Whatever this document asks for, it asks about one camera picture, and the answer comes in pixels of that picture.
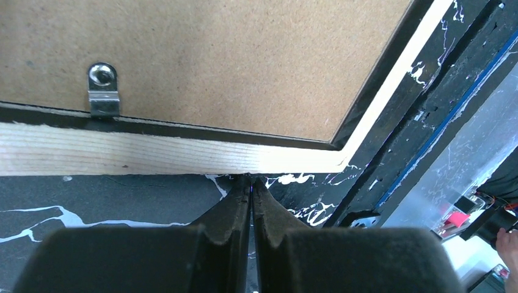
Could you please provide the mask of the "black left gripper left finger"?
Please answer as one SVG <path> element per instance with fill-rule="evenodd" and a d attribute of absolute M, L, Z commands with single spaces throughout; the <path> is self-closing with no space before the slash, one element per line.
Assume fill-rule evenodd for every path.
<path fill-rule="evenodd" d="M 31 256 L 15 292 L 243 292 L 250 188 L 228 195 L 186 226 L 67 228 Z"/>

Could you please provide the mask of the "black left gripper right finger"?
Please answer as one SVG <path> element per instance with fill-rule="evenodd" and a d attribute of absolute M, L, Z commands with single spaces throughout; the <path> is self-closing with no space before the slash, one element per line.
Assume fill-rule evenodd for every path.
<path fill-rule="evenodd" d="M 261 292 L 463 292 L 445 250 L 421 228 L 312 228 L 261 181 L 252 186 Z"/>

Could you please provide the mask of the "brown cardboard backing board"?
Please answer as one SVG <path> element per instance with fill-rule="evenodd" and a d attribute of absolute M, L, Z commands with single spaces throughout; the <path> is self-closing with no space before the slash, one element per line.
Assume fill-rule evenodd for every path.
<path fill-rule="evenodd" d="M 2 1 L 1 100 L 330 140 L 409 1 Z"/>

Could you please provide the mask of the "wooden picture frame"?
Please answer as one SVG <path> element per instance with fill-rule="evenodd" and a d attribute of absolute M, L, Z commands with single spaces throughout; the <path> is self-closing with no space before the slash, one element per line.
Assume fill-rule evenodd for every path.
<path fill-rule="evenodd" d="M 451 7 L 434 1 L 339 151 L 1 124 L 1 175 L 340 173 Z"/>

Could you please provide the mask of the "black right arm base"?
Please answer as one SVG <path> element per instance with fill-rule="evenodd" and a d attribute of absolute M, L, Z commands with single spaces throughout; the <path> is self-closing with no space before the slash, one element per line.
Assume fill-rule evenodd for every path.
<path fill-rule="evenodd" d="M 465 241 L 478 237 L 496 250 L 497 233 L 517 230 L 517 199 L 493 197 L 492 204 L 471 223 L 459 237 Z"/>

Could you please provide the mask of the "bare human hand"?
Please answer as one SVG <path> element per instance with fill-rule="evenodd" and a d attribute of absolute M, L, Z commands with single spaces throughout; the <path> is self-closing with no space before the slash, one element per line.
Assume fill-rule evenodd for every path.
<path fill-rule="evenodd" d="M 508 280 L 517 280 L 517 230 L 507 231 L 500 228 L 497 233 L 496 249 L 510 272 Z"/>

